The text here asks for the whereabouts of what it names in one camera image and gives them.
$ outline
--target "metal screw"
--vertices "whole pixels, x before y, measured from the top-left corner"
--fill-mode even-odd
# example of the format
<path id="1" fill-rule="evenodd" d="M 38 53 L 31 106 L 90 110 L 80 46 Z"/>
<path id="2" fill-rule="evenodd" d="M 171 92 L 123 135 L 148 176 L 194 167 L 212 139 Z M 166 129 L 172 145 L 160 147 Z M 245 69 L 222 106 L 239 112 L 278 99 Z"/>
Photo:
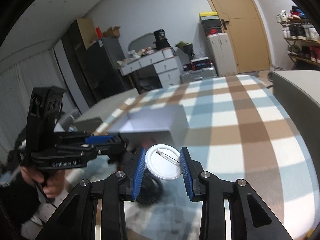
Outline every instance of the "metal screw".
<path id="1" fill-rule="evenodd" d="M 89 181 L 87 179 L 83 179 L 83 180 L 80 181 L 80 185 L 83 186 L 83 187 L 87 186 L 88 184 L 89 184 Z"/>
<path id="2" fill-rule="evenodd" d="M 247 182 L 246 182 L 244 179 L 239 179 L 239 180 L 238 180 L 238 184 L 239 184 L 241 187 L 243 187 L 243 186 L 247 185 Z"/>
<path id="3" fill-rule="evenodd" d="M 117 171 L 117 172 L 116 172 L 116 176 L 117 176 L 118 178 L 122 178 L 124 175 L 125 175 L 125 173 L 124 173 L 123 171 Z"/>
<path id="4" fill-rule="evenodd" d="M 208 178 L 208 177 L 210 177 L 210 172 L 203 171 L 203 172 L 201 172 L 201 176 L 204 177 L 204 178 Z"/>

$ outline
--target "white curtain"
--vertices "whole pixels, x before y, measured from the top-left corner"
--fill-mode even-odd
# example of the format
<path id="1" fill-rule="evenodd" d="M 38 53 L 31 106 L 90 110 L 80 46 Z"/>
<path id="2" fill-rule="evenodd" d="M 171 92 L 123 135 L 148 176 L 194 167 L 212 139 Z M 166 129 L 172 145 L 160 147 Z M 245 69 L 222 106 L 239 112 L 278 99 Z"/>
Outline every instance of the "white curtain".
<path id="1" fill-rule="evenodd" d="M 0 74 L 0 161 L 6 163 L 8 152 L 26 126 L 29 102 L 34 87 L 65 88 L 53 50 L 29 57 Z M 63 111 L 75 108 L 69 95 L 63 97 Z"/>

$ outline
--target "door frame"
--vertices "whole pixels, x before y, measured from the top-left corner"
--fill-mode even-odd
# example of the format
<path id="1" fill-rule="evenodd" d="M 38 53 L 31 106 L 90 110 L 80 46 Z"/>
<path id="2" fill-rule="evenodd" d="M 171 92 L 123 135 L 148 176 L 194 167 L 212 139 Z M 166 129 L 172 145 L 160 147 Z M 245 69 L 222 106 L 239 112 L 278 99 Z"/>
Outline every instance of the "door frame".
<path id="1" fill-rule="evenodd" d="M 210 4 L 210 7 L 213 11 L 217 11 L 218 15 L 222 15 L 222 12 L 219 12 L 220 10 L 219 9 L 216 9 L 214 4 L 217 4 L 217 1 L 216 0 L 207 0 L 208 3 Z M 268 50 L 268 59 L 269 59 L 269 66 L 271 67 L 273 64 L 272 64 L 272 60 L 271 60 L 271 53 L 270 53 L 270 46 L 269 46 L 269 41 L 268 41 L 268 37 L 267 37 L 267 32 L 266 32 L 266 28 L 264 26 L 264 23 L 263 23 L 263 20 L 261 18 L 261 14 L 260 14 L 260 11 L 255 3 L 254 0 L 251 0 L 253 5 L 254 5 L 254 8 L 259 16 L 259 20 L 260 20 L 260 23 L 261 23 L 261 26 L 262 26 L 262 29 L 263 29 L 263 34 L 264 34 L 264 39 L 265 39 L 265 42 L 267 44 L 267 50 Z M 236 50 L 234 48 L 234 45 L 233 45 L 233 41 L 231 42 L 231 47 L 232 47 L 232 50 L 233 50 L 233 54 L 236 55 Z M 238 61 L 236 59 L 236 68 L 237 68 L 237 71 L 238 73 L 240 72 L 239 71 L 239 66 L 238 66 Z"/>

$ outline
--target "checkered tablecloth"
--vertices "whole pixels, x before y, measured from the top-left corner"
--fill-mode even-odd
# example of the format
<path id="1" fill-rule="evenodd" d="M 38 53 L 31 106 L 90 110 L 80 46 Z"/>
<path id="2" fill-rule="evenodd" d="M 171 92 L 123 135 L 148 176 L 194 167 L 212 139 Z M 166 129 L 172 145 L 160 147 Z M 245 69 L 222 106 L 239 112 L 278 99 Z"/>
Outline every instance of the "checkered tablecloth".
<path id="1" fill-rule="evenodd" d="M 184 146 L 192 159 L 220 179 L 245 178 L 293 239 L 319 222 L 319 187 L 308 149 L 283 107 L 253 76 L 209 79 L 129 98 L 95 134 L 107 132 L 124 112 L 167 104 L 184 106 L 189 122 Z M 96 161 L 94 179 L 99 171 L 105 176 L 104 163 Z M 125 203 L 127 227 L 154 240 L 198 239 L 201 203 L 189 201 L 182 177 L 164 187 L 163 200 L 150 209 Z"/>

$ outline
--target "wooden door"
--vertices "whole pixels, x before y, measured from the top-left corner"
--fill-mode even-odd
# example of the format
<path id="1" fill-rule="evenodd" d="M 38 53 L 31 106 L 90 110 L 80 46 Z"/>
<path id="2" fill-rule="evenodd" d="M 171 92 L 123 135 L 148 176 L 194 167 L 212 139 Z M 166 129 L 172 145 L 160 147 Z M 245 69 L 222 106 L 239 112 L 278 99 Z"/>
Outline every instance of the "wooden door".
<path id="1" fill-rule="evenodd" d="M 267 70 L 270 52 L 266 32 L 253 0 L 208 0 L 226 23 L 238 73 Z"/>

